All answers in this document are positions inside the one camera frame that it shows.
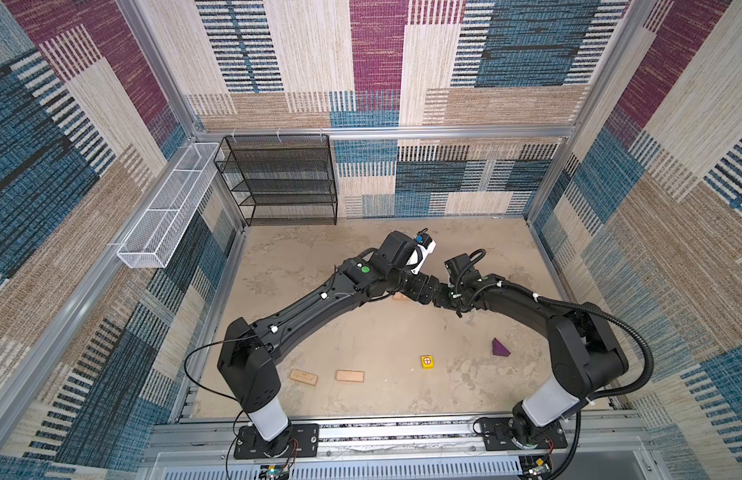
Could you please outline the plain wood block front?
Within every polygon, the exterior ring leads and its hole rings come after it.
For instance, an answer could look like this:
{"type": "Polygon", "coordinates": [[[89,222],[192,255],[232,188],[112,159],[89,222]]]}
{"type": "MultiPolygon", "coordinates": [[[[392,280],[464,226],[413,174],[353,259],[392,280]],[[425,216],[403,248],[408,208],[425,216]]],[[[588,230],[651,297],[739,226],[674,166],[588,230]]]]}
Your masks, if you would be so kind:
{"type": "Polygon", "coordinates": [[[337,370],[335,379],[339,382],[363,383],[365,381],[365,373],[354,370],[337,370]]]}

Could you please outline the printed wood block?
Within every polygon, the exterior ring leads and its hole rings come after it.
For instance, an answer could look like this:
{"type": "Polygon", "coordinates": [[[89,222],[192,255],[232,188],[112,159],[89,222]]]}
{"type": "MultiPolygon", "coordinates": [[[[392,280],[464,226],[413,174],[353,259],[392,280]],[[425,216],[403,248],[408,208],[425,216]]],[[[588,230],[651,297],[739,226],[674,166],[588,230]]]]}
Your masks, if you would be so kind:
{"type": "Polygon", "coordinates": [[[289,378],[295,382],[309,386],[316,386],[319,382],[318,375],[299,369],[293,369],[289,374],[289,378]]]}

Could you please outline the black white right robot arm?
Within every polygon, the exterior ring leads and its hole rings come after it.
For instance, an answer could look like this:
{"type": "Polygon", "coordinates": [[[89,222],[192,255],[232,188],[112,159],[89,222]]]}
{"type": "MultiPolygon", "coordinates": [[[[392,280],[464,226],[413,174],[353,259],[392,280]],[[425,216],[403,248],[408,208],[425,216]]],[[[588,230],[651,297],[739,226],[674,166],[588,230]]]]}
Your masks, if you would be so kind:
{"type": "Polygon", "coordinates": [[[542,335],[549,344],[551,376],[513,409],[513,440],[532,447],[562,417],[579,412],[593,394],[629,369],[627,357],[603,312],[594,304],[554,303],[530,289],[491,274],[482,275],[474,257],[445,262],[450,287],[447,305],[508,316],[542,335]]]}

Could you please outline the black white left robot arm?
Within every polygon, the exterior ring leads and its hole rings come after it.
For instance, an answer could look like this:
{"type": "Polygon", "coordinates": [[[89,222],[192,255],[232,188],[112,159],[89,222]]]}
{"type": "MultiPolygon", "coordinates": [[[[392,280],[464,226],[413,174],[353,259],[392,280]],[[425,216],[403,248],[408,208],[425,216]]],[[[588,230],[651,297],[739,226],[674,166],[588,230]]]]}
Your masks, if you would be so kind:
{"type": "Polygon", "coordinates": [[[279,361],[330,321],[386,295],[401,293],[431,303],[440,281],[421,269],[435,248],[426,230],[415,237],[394,231],[379,248],[336,266],[324,283],[295,303],[251,324],[240,318],[228,326],[217,369],[268,456],[281,455],[292,443],[292,422],[278,398],[279,361]]]}

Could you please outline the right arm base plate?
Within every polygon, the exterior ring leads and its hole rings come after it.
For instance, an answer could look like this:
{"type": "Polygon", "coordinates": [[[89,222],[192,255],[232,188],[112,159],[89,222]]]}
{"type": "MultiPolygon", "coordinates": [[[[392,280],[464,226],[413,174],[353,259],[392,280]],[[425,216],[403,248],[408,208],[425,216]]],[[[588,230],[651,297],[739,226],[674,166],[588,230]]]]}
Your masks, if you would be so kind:
{"type": "Polygon", "coordinates": [[[539,427],[521,417],[483,416],[473,422],[472,430],[483,440],[487,451],[557,451],[569,446],[558,421],[539,427]]]}

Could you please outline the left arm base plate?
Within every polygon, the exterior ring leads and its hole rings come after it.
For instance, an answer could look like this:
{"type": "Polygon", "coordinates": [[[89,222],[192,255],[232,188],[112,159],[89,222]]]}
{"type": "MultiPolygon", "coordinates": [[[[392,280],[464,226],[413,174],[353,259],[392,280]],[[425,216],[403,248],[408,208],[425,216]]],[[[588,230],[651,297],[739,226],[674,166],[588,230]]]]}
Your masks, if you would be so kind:
{"type": "Polygon", "coordinates": [[[317,423],[291,423],[274,439],[266,441],[255,426],[241,427],[233,457],[236,460],[313,458],[317,456],[319,433],[317,423]]]}

